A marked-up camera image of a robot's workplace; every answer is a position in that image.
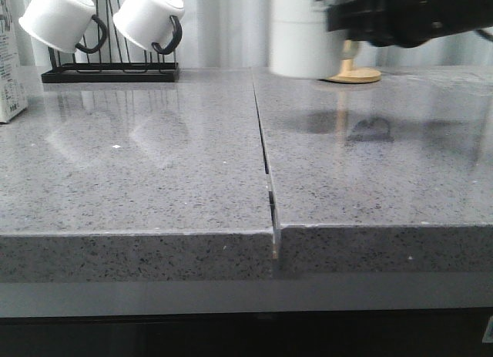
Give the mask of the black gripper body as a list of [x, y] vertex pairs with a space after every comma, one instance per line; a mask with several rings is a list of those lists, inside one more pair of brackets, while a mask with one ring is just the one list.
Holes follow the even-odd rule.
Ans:
[[492, 0], [351, 0], [327, 10], [327, 31], [376, 47], [414, 48], [492, 27]]

